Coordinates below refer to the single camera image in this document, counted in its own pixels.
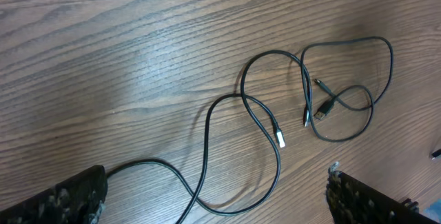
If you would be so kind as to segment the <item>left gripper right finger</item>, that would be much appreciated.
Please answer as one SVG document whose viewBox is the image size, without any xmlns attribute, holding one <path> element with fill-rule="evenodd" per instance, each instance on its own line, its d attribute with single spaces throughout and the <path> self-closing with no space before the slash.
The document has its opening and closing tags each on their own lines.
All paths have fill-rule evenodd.
<svg viewBox="0 0 441 224">
<path fill-rule="evenodd" d="M 328 169 L 326 200 L 335 224 L 436 224 L 420 213 L 419 203 L 395 201 L 338 170 Z"/>
</svg>

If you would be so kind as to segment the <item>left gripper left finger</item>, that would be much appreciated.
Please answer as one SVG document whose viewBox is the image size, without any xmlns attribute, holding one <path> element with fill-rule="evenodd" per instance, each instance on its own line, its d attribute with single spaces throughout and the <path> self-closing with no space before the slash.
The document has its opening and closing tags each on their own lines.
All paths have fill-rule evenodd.
<svg viewBox="0 0 441 224">
<path fill-rule="evenodd" d="M 97 224 L 105 209 L 107 177 L 94 165 L 1 211 L 5 224 Z"/>
</svg>

